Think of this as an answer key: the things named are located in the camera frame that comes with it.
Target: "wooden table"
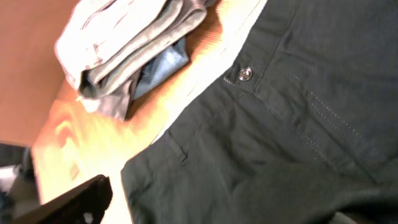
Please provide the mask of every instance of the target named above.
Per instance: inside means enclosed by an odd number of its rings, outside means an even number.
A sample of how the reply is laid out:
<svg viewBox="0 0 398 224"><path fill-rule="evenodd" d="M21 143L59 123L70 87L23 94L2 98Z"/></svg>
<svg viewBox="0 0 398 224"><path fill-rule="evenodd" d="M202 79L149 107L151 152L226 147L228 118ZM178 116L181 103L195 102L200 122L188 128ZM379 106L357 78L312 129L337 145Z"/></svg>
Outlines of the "wooden table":
<svg viewBox="0 0 398 224"><path fill-rule="evenodd" d="M120 170L233 62L266 0L220 0L187 38L191 63L138 99L128 122L88 114L64 82L32 148L41 203L88 179L110 176L114 196L103 223L131 223Z"/></svg>

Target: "metal button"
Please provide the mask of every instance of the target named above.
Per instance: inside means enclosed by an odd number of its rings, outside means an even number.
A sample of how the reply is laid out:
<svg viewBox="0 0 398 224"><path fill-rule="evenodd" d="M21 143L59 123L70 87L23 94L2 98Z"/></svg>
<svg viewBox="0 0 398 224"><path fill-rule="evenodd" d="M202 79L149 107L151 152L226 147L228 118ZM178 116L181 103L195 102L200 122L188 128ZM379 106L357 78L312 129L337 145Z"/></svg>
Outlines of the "metal button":
<svg viewBox="0 0 398 224"><path fill-rule="evenodd" d="M250 80L252 77L253 77L253 73L252 73L252 71L251 71L251 68L245 68L245 69L242 69L242 70L239 72L239 79L240 79L241 81L248 81L248 80Z"/></svg>

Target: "black pants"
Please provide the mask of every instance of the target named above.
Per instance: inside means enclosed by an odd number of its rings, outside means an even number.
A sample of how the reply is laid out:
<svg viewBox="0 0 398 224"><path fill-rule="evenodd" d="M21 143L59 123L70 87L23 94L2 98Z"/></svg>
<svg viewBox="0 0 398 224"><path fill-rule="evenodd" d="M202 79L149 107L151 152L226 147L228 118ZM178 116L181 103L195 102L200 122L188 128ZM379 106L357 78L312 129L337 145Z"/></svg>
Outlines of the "black pants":
<svg viewBox="0 0 398 224"><path fill-rule="evenodd" d="M122 170L134 223L398 223L397 25L395 0L268 0L233 66Z"/></svg>

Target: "wooden surface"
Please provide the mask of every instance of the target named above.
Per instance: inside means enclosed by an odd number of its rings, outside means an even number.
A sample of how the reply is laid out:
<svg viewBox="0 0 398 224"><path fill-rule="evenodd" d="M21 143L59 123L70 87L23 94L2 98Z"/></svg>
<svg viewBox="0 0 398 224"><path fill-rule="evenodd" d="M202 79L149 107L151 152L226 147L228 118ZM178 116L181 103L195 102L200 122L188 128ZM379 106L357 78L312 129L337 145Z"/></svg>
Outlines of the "wooden surface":
<svg viewBox="0 0 398 224"><path fill-rule="evenodd" d="M0 0L0 142L31 146L64 75L53 45L76 0Z"/></svg>
<svg viewBox="0 0 398 224"><path fill-rule="evenodd" d="M231 64L265 0L220 0L187 39L191 63L138 99L128 122L88 114L64 82L32 149L42 203L98 174L114 197L103 223L130 223L120 181L125 162L145 149Z"/></svg>

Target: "blue denim garment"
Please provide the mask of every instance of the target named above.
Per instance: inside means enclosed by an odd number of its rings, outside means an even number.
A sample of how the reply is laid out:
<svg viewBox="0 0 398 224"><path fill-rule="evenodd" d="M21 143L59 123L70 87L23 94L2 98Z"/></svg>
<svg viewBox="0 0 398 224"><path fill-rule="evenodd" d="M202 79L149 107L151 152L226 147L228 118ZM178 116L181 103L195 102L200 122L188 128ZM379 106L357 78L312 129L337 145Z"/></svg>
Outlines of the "blue denim garment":
<svg viewBox="0 0 398 224"><path fill-rule="evenodd" d="M144 66L141 70L141 77L138 80L136 92L132 100L136 100L149 90L155 88L188 63L189 58L185 51L186 43L187 40L185 37L180 39L176 44L167 47Z"/></svg>

